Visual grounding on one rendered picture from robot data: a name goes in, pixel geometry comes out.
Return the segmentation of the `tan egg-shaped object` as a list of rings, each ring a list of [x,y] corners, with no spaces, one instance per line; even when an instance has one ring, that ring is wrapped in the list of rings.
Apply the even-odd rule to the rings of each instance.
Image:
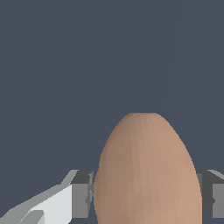
[[[130,113],[111,132],[94,179],[98,224],[202,224],[200,184],[173,127]]]

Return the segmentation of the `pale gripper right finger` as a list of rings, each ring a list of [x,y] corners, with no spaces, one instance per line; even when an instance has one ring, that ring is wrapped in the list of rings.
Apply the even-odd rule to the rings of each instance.
[[[216,170],[196,171],[202,207],[213,217],[224,219],[224,174]]]

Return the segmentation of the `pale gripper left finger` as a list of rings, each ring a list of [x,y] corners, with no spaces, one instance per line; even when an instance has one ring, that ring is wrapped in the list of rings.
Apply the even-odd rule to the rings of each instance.
[[[71,170],[59,185],[10,209],[0,224],[68,224],[72,218],[87,218],[93,176],[93,171]]]

